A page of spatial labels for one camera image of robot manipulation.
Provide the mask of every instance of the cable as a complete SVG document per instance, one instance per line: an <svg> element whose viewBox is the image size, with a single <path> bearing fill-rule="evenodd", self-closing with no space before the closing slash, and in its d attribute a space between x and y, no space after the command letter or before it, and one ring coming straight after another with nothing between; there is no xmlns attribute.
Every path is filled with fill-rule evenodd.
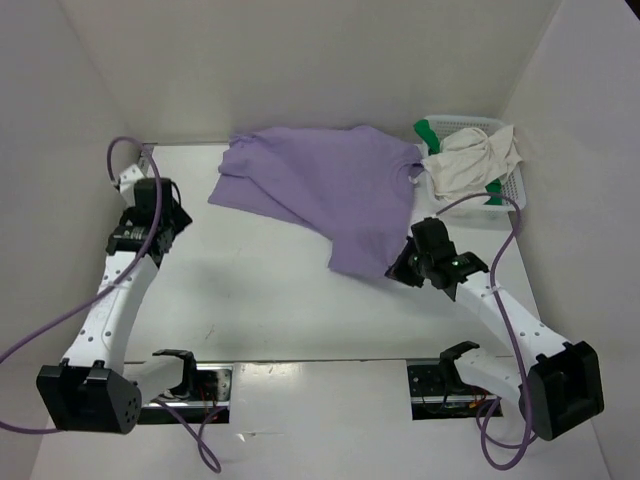
<svg viewBox="0 0 640 480"><path fill-rule="evenodd" d="M509 247L513 239L520 233L520 228L522 225L522 212L520 211L520 207L518 206L518 204L513 199L507 197L506 195L502 195L500 193L491 193L491 192L474 193L471 195L467 195L466 197L463 197L447 205L443 209L436 212L436 216L442 215L447 210L459 205L462 202L465 202L471 198L477 198L477 197L500 198L501 200L506 201L511 205L513 205L513 208L515 209L515 213L516 213L516 221L513 226L513 229L511 230L511 233L505 240L504 244L498 250L498 253L496 254L493 260L493 263L491 264L491 269L489 270L489 285L491 286L491 288L495 289L496 288L496 270L498 267L498 262L504 255L504 252L507 250L507 247ZM502 298L500 297L500 293L498 292L498 290L495 290L494 296L496 299L496 304L498 305L498 310L500 310L500 315L502 316L505 327L507 328L507 333L509 334L509 339L511 340L511 345L513 346L513 353L516 357L516 362L518 364L518 370L520 371L520 377L522 378L522 396L524 398L524 407L525 407L524 408L525 409L525 414L524 414L525 427L524 427L524 434L522 436L522 442L519 445L515 445L518 451L513 456L513 458L507 463L504 463L504 464L497 463L495 460L493 460L493 458L491 458L491 455L489 454L489 450L487 449L487 441L491 441L489 440L487 427L489 426L489 420L491 419L491 415L493 415L493 412L495 412L496 408L498 408L498 404L501 400L500 398L497 398L491 403L491 407L489 408L489 411L487 412L484 418L484 421L482 422L482 425L480 427L480 446L482 448L482 453L484 457L487 459L487 462L489 462L489 464L493 468L495 468L496 470L505 471L515 467L520 462L520 460L522 460L525 453L527 452L527 447L531 442L530 440L531 432L533 430L533 411L531 407L531 390L529 388L529 382L527 380L527 371L524 366L524 360L522 358L522 352L520 351L520 345L518 344L516 334L513 331L513 327L511 326L511 321L509 320L509 314L507 313L507 310L504 306L504 303L502 302Z"/></svg>
<svg viewBox="0 0 640 480"><path fill-rule="evenodd" d="M478 391L473 385L471 385L471 393L473 394L473 402L469 404L469 408L473 408L478 404Z"/></svg>
<svg viewBox="0 0 640 480"><path fill-rule="evenodd" d="M204 407L206 418L206 415L209 415L209 407L207 406L207 400L204 398L204 391L202 390L202 387L198 387L198 390L200 390L200 396L202 397L202 406Z"/></svg>
<svg viewBox="0 0 640 480"><path fill-rule="evenodd" d="M222 471L222 466L218 461L218 457L216 457L216 455L211 451L211 449L205 443L202 436L204 434L204 427L207 426L207 424L211 421L213 417L215 417L218 413L224 410L225 407L216 408L209 415L207 415L207 417L200 424L198 433L196 433L194 432L193 428L191 428L191 426L187 423L187 421L184 418L182 418L182 416L177 411L175 411L172 407L170 407L165 402L157 398L154 400L154 402L162 406L162 408L164 408L167 412L169 412L173 418L175 418L184 428L187 429L187 432L189 433L189 435L193 437L193 439L196 441L198 445L198 453L200 453L200 458L202 458L202 461L204 462L204 464L207 467L209 467L209 469L213 473L220 473Z"/></svg>
<svg viewBox="0 0 640 480"><path fill-rule="evenodd" d="M492 406L492 407L493 407L493 404L494 404L494 403L496 404L496 406L495 406L495 408L493 409L493 411L491 412L491 414L493 415L493 413L495 412L495 410L498 408L498 405L500 405L500 400L499 400L499 399L496 399L496 400L494 400L494 401L493 401L493 402L491 402L491 403L483 403L482 405L480 405L480 406L478 407L478 410L477 410L477 412L476 412L476 425L478 425L478 428L479 428L480 430L482 430L482 424L480 423L480 417L481 417L481 415L482 415L482 412L484 412L484 411L485 411L489 406ZM531 444L535 441L535 439L536 439L536 438L538 438L538 435L534 433L534 434L531 436L531 438L529 439L529 445L531 445ZM509 449L509 450L517 450L518 448L520 448L520 445L522 445L521 443L517 443L517 444L515 444L515 445L511 445L511 444L508 444L508 443L502 443L502 442L500 442L500 441L498 441L498 440L495 440L495 439L494 439L491 435L489 435L488 433L487 433L487 440L489 440L489 441L490 441L491 443L493 443L494 445L497 445L498 447L506 448L506 449Z"/></svg>
<svg viewBox="0 0 640 480"><path fill-rule="evenodd" d="M447 388L446 383L445 383L445 386L444 386L444 395L442 396L442 402L440 402L440 405L435 410L430 410L429 408L427 408L427 402L425 402L425 400L424 400L424 391L422 390L422 383L418 381L416 383L416 385L418 386L418 389L420 390L420 397L422 398L422 408L424 408L431 415L437 415L440 412L442 412L442 409L447 404L447 400L449 399L449 389Z"/></svg>
<svg viewBox="0 0 640 480"><path fill-rule="evenodd" d="M180 193L178 184L173 180L171 180L171 188L173 188L176 191L176 196L178 197L178 205L182 206L182 194Z"/></svg>

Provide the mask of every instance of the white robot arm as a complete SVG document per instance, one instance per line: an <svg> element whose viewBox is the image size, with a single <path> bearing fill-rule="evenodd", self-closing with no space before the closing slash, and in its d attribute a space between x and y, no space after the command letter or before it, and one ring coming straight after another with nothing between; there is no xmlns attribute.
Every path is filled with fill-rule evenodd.
<svg viewBox="0 0 640 480"><path fill-rule="evenodd" d="M156 186L137 166L120 175L118 189L128 208L109 237L98 291L113 290L96 302L59 365L43 366L36 385L60 430L128 433L142 406L168 387L192 392L196 362L187 351L162 350L124 376L124 354L142 299L173 239L191 218L173 199L172 182L161 179L160 223L148 253L119 284L112 282L131 264L150 233Z"/></svg>
<svg viewBox="0 0 640 480"><path fill-rule="evenodd" d="M458 254L441 220L426 218L411 231L413 237L386 276L413 287L429 280L513 352L496 300L499 291L527 372L533 431L540 438L552 440L604 410L598 356L591 346L572 344L499 284L492 287L487 265L471 252ZM473 342L463 342L442 352L440 369L449 391L479 386L519 406L524 414L523 379L513 358L494 357Z"/></svg>

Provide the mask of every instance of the white cloth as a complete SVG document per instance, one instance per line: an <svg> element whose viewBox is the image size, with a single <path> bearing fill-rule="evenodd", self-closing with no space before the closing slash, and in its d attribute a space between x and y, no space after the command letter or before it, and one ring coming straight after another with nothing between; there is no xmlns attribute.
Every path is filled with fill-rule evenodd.
<svg viewBox="0 0 640 480"><path fill-rule="evenodd" d="M442 141L441 153L424 160L435 194L453 202L471 193L486 192L495 179L505 183L522 161L516 150L513 125L488 137L479 128L463 128ZM486 203L486 198L470 200Z"/></svg>

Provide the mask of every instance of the white wall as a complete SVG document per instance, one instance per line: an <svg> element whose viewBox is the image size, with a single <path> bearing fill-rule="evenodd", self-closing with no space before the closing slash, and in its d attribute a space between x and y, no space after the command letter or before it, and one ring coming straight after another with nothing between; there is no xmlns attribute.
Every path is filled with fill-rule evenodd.
<svg viewBox="0 0 640 480"><path fill-rule="evenodd" d="M50 0L0 6L0 351L95 292L121 207L105 173L122 117ZM133 158L119 151L118 164ZM0 418L43 427L38 365L57 363L81 319L0 366ZM40 437L0 431L2 478L27 478Z"/></svg>
<svg viewBox="0 0 640 480"><path fill-rule="evenodd" d="M529 160L519 240L540 314L600 354L595 420L612 478L640 472L640 21L623 0L565 0L504 118Z"/></svg>
<svg viewBox="0 0 640 480"><path fill-rule="evenodd" d="M62 0L148 141L500 112L557 0Z"/></svg>

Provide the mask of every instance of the clothing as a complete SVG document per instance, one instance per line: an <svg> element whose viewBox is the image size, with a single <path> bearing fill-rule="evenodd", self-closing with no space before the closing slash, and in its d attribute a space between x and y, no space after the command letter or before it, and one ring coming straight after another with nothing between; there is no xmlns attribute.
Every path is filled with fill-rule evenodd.
<svg viewBox="0 0 640 480"><path fill-rule="evenodd" d="M270 128L233 137L209 203L311 228L329 268L381 278L402 251L419 149L372 127Z"/></svg>
<svg viewBox="0 0 640 480"><path fill-rule="evenodd" d="M445 138L441 153L427 157L424 166L433 179L435 194L453 202L486 191L496 179L504 184L521 161L510 125L491 137L479 128L464 128ZM484 203L486 198L470 201Z"/></svg>

